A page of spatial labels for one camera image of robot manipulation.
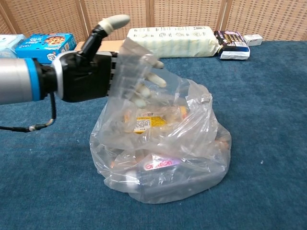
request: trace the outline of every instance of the blue box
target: blue box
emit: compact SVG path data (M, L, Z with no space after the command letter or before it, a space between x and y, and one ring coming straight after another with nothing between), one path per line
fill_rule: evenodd
M17 58L15 48L25 39L23 34L0 34L0 58Z
M33 34L16 48L19 58L36 58L41 64L50 64L58 54L74 50L72 34Z

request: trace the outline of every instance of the blue ring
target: blue ring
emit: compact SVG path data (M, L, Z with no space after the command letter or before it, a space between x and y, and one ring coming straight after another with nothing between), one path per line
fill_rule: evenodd
M39 88L39 81L38 81L36 67L34 61L31 58L25 58L24 60L27 63L29 70L31 89L32 89L32 101L36 102L40 100L40 88Z

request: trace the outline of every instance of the robotic hand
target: robotic hand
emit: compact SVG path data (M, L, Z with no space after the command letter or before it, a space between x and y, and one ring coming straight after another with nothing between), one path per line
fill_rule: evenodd
M30 127L3 127L0 129L30 132L40 130L54 123L56 119L54 92L66 102L75 103L106 97L110 79L116 68L117 53L97 52L103 38L130 21L127 15L116 15L103 19L92 30L81 51L63 53L53 61L51 67L42 66L35 59L0 59L0 104L40 101L50 94L52 118L48 123ZM158 61L153 66L162 69ZM150 73L147 80L165 87L166 82ZM139 96L150 97L150 90L139 85L131 101L145 106Z

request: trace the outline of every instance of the black cable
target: black cable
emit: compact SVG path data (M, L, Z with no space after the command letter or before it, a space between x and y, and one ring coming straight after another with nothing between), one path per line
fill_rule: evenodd
M54 124L55 120L57 119L56 102L55 102L55 98L54 98L54 93L52 92L49 95L50 95L50 102L51 102L51 119L47 123L36 124L36 125L30 126L30 127L5 127L5 126L0 126L0 129L12 131L12 132L28 133L28 132L32 132L32 131L41 130L43 128L46 128L46 127Z

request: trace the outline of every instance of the silver cylinder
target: silver cylinder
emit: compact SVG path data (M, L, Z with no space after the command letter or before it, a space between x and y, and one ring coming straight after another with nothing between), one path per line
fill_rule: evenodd
M31 80L23 59L0 59L0 104L32 101Z

